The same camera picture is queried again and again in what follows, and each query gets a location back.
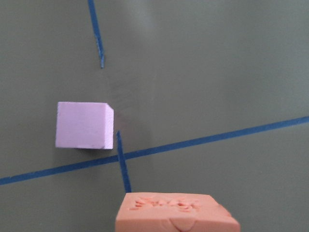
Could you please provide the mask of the pink foam cube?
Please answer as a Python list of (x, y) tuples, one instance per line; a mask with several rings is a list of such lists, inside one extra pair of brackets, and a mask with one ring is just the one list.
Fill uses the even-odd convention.
[(113, 149), (114, 110), (102, 102), (57, 104), (58, 148)]

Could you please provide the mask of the orange foam cube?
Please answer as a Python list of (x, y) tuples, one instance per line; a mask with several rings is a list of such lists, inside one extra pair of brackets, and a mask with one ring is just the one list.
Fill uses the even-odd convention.
[(127, 193), (115, 220), (117, 232), (239, 232), (240, 224), (210, 195)]

